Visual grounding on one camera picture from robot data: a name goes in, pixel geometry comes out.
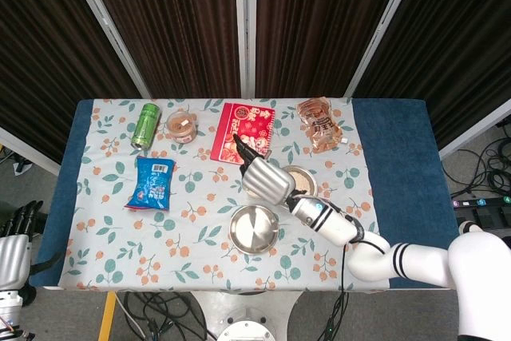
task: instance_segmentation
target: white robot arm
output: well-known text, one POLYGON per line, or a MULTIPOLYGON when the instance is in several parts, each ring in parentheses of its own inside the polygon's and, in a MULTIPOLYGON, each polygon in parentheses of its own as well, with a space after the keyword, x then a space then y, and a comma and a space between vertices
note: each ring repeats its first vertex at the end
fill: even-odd
POLYGON ((511 339, 511 251, 501 239, 472 225, 449 250, 415 244, 391 247, 329 200, 296 191, 290 175, 237 139, 245 161, 240 167, 244 187, 272 204, 285 202, 293 216, 334 245, 357 244, 347 263, 354 277, 378 281, 400 276, 456 289, 458 340, 511 339))

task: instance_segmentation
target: green can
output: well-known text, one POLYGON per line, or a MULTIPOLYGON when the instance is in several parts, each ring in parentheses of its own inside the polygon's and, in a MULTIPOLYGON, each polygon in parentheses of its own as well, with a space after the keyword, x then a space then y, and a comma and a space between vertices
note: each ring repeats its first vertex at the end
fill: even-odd
POLYGON ((148 103, 142 108, 138 118, 137 127, 131 139, 131 146, 135 149, 146 151, 151 147, 154 138, 154 131, 160 118, 160 107, 148 103))

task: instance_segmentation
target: red notebook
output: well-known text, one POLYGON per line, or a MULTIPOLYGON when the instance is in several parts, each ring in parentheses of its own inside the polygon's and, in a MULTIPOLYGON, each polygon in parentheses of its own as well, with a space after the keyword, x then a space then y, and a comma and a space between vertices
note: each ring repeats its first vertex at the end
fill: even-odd
POLYGON ((243 164, 236 151, 233 134, 249 144, 263 156, 270 147, 275 110, 254 105, 225 103, 216 130, 211 159, 226 163, 243 164))

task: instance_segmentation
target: snack bag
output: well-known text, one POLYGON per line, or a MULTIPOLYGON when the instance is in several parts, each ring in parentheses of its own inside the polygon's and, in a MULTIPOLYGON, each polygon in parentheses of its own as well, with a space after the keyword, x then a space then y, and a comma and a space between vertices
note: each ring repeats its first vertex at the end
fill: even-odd
POLYGON ((334 123, 330 101, 326 97, 315 97, 296 106, 300 119, 307 126, 306 134, 311 139, 315 153, 334 148, 343 131, 334 123))
POLYGON ((174 164, 170 159, 148 159, 138 156, 137 186, 132 199, 125 207, 168 211, 174 164))

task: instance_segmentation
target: dark curtain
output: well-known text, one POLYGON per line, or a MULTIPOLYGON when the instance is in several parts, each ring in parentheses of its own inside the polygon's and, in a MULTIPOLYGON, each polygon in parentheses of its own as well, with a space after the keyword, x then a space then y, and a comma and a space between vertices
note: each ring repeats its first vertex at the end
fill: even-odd
POLYGON ((0 126, 61 161, 77 102, 140 97, 85 0, 0 0, 0 126))
POLYGON ((236 0, 103 0, 153 97, 239 97, 236 0))
POLYGON ((388 0, 258 0, 255 95, 344 94, 388 0))
POLYGON ((511 98, 511 0, 403 0, 356 97, 426 100, 439 148, 511 98))

